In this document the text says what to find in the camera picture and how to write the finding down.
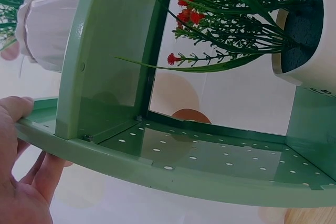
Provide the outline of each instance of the white vase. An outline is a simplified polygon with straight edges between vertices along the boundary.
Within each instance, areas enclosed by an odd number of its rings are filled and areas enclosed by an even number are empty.
[[[21,54],[44,69],[61,72],[79,0],[25,0],[15,37]]]
[[[272,55],[276,76],[316,93],[336,97],[336,5],[335,0],[323,0],[324,17],[320,42],[312,57],[302,66],[283,73],[281,54]],[[288,12],[280,10],[277,24],[285,27]]]

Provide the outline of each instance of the bolt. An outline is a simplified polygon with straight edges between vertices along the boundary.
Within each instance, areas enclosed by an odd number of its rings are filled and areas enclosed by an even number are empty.
[[[83,137],[83,140],[88,141],[88,142],[93,142],[94,137],[92,135],[85,135]]]
[[[143,121],[143,118],[141,115],[138,115],[135,120],[137,120],[138,122],[142,122]]]

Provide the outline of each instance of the pot rim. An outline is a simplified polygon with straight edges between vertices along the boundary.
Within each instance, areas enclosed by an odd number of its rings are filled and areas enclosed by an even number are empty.
[[[325,17],[325,14],[326,14],[326,4],[325,2],[323,1],[323,9],[324,9],[324,13],[323,13],[323,16]],[[286,24],[286,19],[287,19],[287,16],[288,16],[288,11],[286,10],[283,10],[283,9],[280,9],[279,10],[279,13],[277,15],[277,18],[276,18],[276,23],[279,25],[280,28],[284,29],[285,27],[285,24]],[[327,25],[326,25],[326,22],[324,22],[325,18],[323,18],[323,26],[322,26],[322,33],[321,33],[321,37],[320,37],[320,42],[316,48],[316,51],[314,52],[314,54],[311,56],[311,58],[303,65],[301,65],[300,67],[298,68],[295,68],[289,72],[286,72],[286,73],[283,73],[282,72],[282,67],[281,67],[281,52],[280,53],[277,53],[277,54],[272,54],[272,68],[273,68],[273,72],[276,76],[279,76],[279,75],[291,75],[292,73],[298,71],[298,70],[301,70],[303,68],[306,68],[307,65],[309,64],[312,64],[312,62],[314,61],[314,58],[316,55],[319,54],[319,51],[321,51],[321,40],[322,38],[324,37],[325,33],[326,33],[326,28],[327,28]]]

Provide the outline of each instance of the green metal shelf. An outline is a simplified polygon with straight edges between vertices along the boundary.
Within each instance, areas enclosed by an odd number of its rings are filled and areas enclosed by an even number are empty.
[[[119,179],[235,204],[326,207],[335,203],[335,180],[285,144],[210,135],[147,120],[100,144],[63,140],[49,127],[31,121],[43,110],[51,108],[38,109],[17,125],[20,138]]]
[[[161,0],[168,4],[170,0]],[[18,136],[98,172],[234,204],[336,205],[336,99],[297,88],[287,136],[149,111],[166,21],[156,0],[80,0],[59,97],[36,101]]]

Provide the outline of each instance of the wooden surface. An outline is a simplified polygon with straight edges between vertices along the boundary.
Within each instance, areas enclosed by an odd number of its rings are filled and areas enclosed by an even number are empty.
[[[336,207],[317,209],[290,209],[285,224],[335,224]]]

